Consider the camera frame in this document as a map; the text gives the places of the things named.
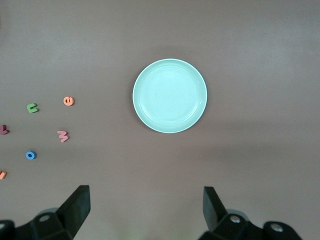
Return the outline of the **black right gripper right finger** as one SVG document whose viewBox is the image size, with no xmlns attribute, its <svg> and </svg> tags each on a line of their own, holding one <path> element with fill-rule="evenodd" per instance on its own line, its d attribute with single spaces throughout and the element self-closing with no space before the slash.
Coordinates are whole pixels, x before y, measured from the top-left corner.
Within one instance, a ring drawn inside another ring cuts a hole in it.
<svg viewBox="0 0 320 240">
<path fill-rule="evenodd" d="M 199 240 L 303 240 L 289 225 L 267 221 L 257 227 L 240 211 L 227 211 L 213 187 L 203 189 L 203 215 L 208 231 Z"/>
</svg>

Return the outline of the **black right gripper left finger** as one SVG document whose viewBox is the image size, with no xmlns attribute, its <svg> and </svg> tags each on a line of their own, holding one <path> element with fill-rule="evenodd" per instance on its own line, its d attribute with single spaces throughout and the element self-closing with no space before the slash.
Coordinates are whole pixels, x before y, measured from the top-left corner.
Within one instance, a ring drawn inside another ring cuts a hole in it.
<svg viewBox="0 0 320 240">
<path fill-rule="evenodd" d="M 74 240 L 90 213 L 90 187 L 80 185 L 56 211 L 44 211 L 19 227 L 0 220 L 0 240 Z"/>
</svg>

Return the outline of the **pink foam letter w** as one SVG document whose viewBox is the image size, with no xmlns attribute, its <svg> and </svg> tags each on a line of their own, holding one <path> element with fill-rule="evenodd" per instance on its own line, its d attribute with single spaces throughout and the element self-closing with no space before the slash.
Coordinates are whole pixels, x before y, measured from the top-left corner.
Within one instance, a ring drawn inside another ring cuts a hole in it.
<svg viewBox="0 0 320 240">
<path fill-rule="evenodd" d="M 61 143 L 66 142 L 70 138 L 67 130 L 58 130 L 57 134 L 58 134 L 58 137 L 60 138 Z"/>
</svg>

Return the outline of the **light green round plate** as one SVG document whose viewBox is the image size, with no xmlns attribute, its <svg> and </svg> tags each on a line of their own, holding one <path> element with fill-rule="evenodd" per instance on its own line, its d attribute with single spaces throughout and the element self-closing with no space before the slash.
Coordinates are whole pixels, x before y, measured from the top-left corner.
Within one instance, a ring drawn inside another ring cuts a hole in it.
<svg viewBox="0 0 320 240">
<path fill-rule="evenodd" d="M 132 103 L 150 129 L 175 134 L 191 128 L 202 117 L 208 91 L 201 73 L 190 63 L 167 58 L 155 61 L 138 75 Z"/>
</svg>

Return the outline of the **brown table cover mat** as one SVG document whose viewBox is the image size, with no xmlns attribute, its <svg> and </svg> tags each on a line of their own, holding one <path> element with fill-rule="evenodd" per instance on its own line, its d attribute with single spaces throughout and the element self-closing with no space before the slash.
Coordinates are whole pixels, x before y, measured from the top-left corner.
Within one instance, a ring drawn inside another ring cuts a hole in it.
<svg viewBox="0 0 320 240">
<path fill-rule="evenodd" d="M 175 134 L 132 101 L 166 58 L 208 94 Z M 0 125 L 0 220 L 23 225 L 89 185 L 74 240 L 197 240 L 212 186 L 253 224 L 320 240 L 320 0 L 0 0 Z"/>
</svg>

